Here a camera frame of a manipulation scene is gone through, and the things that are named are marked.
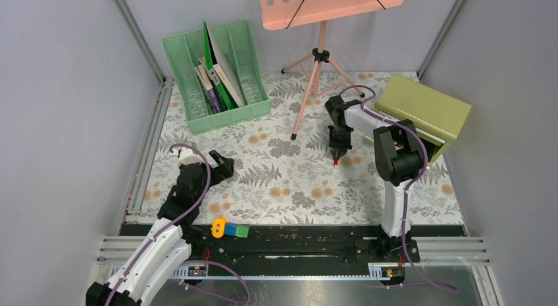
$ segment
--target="white wall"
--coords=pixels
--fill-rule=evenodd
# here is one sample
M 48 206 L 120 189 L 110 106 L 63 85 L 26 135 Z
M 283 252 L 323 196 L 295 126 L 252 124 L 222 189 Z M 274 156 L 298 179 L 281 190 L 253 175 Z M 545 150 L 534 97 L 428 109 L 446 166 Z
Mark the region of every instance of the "white wall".
M 0 0 L 0 305 L 78 305 L 158 82 L 112 0 Z
M 556 305 L 557 5 L 470 0 L 424 77 L 473 105 L 446 160 L 506 306 Z
M 454 1 L 404 0 L 401 6 L 386 11 L 333 20 L 328 23 L 326 49 L 346 71 L 418 70 Z M 259 0 L 126 2 L 167 75 L 171 73 L 161 40 L 198 30 L 203 19 L 209 25 L 249 20 L 261 71 L 280 71 L 318 44 L 318 24 L 265 30 Z M 329 65 L 323 68 L 333 70 Z

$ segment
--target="folder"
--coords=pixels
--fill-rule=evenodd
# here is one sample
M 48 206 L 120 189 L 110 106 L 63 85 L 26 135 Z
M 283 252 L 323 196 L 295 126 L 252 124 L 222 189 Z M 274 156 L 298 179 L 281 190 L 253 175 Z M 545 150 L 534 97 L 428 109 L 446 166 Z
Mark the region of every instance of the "folder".
M 214 113 L 220 113 L 223 110 L 221 109 L 221 105 L 219 104 L 219 100 L 217 99 L 217 94 L 215 93 L 215 89 L 213 89 L 213 85 L 211 84 L 211 80 L 207 76 L 203 65 L 195 66 L 194 68 L 195 73 L 199 79 L 201 87 L 203 88 L 203 93 L 207 98 L 209 105 L 213 108 Z
M 205 21 L 203 29 L 205 32 L 205 65 L 218 94 L 229 109 L 245 106 L 236 74 L 230 68 L 215 36 Z

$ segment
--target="green plastic rack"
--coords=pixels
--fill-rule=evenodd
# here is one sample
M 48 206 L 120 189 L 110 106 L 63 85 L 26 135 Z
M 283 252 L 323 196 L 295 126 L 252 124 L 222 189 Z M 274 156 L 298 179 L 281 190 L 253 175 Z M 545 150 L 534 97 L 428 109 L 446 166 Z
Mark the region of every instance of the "green plastic rack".
M 193 69 L 194 65 L 199 65 L 198 58 L 205 55 L 203 30 L 163 38 L 165 56 L 184 100 L 186 119 L 193 134 L 269 115 L 271 111 L 261 82 L 248 21 L 212 26 L 211 31 L 231 68 L 235 70 L 246 106 L 213 114 L 206 104 Z

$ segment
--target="gray floor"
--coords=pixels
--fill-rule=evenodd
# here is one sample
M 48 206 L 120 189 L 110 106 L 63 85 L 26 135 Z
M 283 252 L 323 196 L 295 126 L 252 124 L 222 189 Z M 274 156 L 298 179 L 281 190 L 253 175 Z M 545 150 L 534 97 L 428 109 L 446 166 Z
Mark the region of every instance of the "gray floor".
M 467 267 L 430 267 L 430 279 L 456 286 L 452 294 L 430 286 L 386 290 L 379 282 L 363 281 L 249 281 L 252 301 L 248 305 L 482 305 L 476 282 Z M 422 278 L 407 269 L 408 282 Z M 205 281 L 200 287 L 244 299 L 242 286 L 234 281 Z M 153 300 L 152 306 L 233 305 L 193 290 L 185 291 L 177 282 L 167 282 Z

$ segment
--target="floral tablecloth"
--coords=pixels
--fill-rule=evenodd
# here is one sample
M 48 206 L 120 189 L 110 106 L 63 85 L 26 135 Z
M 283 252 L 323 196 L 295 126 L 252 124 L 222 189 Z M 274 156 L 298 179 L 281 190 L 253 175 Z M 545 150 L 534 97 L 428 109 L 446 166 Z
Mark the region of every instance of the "floral tablecloth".
M 398 72 L 417 79 L 414 72 Z M 358 83 L 380 95 L 394 72 L 352 72 Z M 337 72 L 322 73 L 320 89 L 341 81 Z M 303 73 L 262 73 L 271 101 L 271 115 L 193 136 L 188 129 L 178 88 L 166 113 L 155 162 L 141 211 L 128 222 L 152 223 L 179 173 L 167 151 L 173 143 L 195 144 L 206 157 L 216 149 L 235 160 L 234 176 L 212 187 L 196 223 L 210 224 L 224 216 L 246 224 L 378 224 L 384 206 L 384 182 L 374 166 L 373 144 L 362 133 L 352 135 L 353 149 L 334 168 L 328 150 L 328 97 L 342 87 L 308 100 L 301 129 L 290 140 L 305 87 Z M 357 99 L 348 91 L 347 100 Z M 416 183 L 411 197 L 412 224 L 462 224 L 444 159 L 439 158 Z

